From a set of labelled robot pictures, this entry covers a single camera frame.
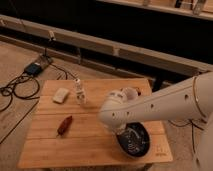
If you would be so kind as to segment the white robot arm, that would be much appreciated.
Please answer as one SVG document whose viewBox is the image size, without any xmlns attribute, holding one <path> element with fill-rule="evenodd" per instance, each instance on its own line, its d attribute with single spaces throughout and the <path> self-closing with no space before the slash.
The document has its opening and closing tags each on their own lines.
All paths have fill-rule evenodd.
<svg viewBox="0 0 213 171">
<path fill-rule="evenodd" d="M 129 123 L 198 119 L 207 121 L 193 159 L 193 171 L 213 171 L 213 72 L 134 97 L 133 88 L 111 91 L 99 112 L 100 121 L 114 133 L 123 133 Z"/>
</svg>

